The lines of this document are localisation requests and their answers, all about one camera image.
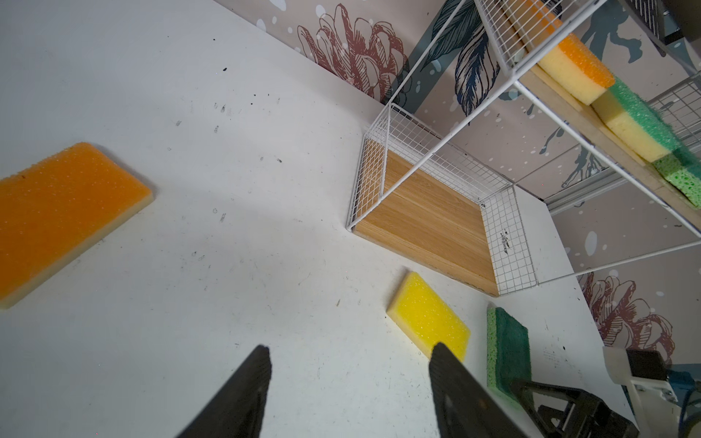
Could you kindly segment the orange sponge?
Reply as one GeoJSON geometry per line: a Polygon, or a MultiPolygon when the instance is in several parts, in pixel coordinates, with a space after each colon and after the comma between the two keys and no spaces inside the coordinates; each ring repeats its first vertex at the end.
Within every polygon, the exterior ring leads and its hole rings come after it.
{"type": "Polygon", "coordinates": [[[11,308],[153,202],[153,191],[77,143],[1,182],[1,307],[11,308]]]}
{"type": "MultiPolygon", "coordinates": [[[[542,1],[507,1],[505,10],[529,52],[562,26],[560,18],[542,1]]],[[[598,100],[615,84],[608,67],[573,34],[553,47],[539,66],[584,105],[598,100]]]]}

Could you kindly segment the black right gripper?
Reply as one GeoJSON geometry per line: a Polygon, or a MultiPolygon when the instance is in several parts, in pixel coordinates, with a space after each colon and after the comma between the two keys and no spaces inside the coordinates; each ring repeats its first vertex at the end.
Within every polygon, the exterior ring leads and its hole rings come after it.
{"type": "Polygon", "coordinates": [[[584,390],[515,380],[510,385],[524,411],[544,437],[639,437],[637,427],[599,397],[584,390]],[[540,404],[537,394],[566,403],[563,410],[540,404]]]}

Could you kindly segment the light green sponge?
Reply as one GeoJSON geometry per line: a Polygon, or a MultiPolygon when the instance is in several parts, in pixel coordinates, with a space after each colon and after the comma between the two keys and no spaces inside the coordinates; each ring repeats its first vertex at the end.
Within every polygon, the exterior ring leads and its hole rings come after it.
{"type": "Polygon", "coordinates": [[[659,114],[619,78],[591,107],[612,133],[650,164],[684,146],[659,114]]]}

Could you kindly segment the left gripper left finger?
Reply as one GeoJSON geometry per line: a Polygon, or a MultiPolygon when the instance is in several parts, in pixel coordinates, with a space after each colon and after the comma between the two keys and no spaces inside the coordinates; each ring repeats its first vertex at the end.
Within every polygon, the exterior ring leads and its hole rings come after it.
{"type": "Polygon", "coordinates": [[[271,376],[269,348],[258,345],[178,437],[259,437],[271,376]]]}

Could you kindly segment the middle wooden shelf board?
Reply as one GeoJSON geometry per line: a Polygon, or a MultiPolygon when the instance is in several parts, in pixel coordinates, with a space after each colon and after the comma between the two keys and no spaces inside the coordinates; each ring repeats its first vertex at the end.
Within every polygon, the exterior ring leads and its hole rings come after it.
{"type": "Polygon", "coordinates": [[[593,109],[573,98],[538,67],[527,71],[515,85],[584,149],[660,204],[697,237],[700,235],[700,212],[613,134],[593,109]]]}

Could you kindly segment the dark green sponge front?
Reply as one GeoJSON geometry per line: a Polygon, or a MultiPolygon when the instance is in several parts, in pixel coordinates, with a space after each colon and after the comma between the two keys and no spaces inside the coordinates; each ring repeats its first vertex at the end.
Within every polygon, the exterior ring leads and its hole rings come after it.
{"type": "Polygon", "coordinates": [[[666,181],[682,193],[695,208],[700,208],[700,160],[685,146],[653,162],[666,181]]]}

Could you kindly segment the dark green sponge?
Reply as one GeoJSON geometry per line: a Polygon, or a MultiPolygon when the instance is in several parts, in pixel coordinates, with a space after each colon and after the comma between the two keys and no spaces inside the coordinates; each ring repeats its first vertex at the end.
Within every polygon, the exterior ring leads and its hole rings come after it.
{"type": "Polygon", "coordinates": [[[653,162],[666,181],[682,193],[695,208],[700,208],[700,160],[685,146],[653,162]]]}
{"type": "Polygon", "coordinates": [[[528,329],[500,307],[487,309],[487,387],[514,405],[514,381],[532,378],[528,329]]]}

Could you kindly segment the yellow sponge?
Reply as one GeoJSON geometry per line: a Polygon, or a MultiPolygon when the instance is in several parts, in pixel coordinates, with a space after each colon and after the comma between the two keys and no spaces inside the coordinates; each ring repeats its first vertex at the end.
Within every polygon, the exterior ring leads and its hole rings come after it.
{"type": "Polygon", "coordinates": [[[471,330],[417,273],[403,278],[386,313],[427,358],[443,343],[459,361],[465,359],[471,330]]]}

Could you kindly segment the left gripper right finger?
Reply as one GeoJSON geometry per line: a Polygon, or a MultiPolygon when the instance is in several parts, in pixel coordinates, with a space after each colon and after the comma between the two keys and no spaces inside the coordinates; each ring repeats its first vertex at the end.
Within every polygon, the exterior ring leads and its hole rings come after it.
{"type": "Polygon", "coordinates": [[[525,435],[444,343],[437,343],[432,350],[429,376],[440,436],[525,435]]]}

